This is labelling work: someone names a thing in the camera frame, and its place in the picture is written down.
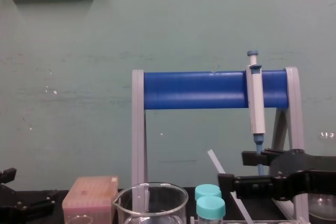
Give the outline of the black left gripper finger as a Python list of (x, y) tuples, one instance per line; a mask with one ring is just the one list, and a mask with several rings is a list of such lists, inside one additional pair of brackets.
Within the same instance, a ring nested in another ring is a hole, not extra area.
[(42, 200), (24, 201), (18, 192), (1, 189), (1, 223), (27, 223), (50, 216), (54, 212), (59, 191), (47, 191)]
[(9, 168), (0, 172), (0, 184), (7, 184), (15, 179), (17, 169)]

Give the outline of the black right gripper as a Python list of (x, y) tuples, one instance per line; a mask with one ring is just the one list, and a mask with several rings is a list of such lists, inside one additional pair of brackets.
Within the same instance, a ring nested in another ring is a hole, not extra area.
[(268, 175), (235, 176), (219, 173), (220, 189), (239, 199), (291, 200), (301, 194), (335, 195), (335, 157), (306, 154), (303, 149), (260, 153), (243, 151), (244, 166), (269, 166)]

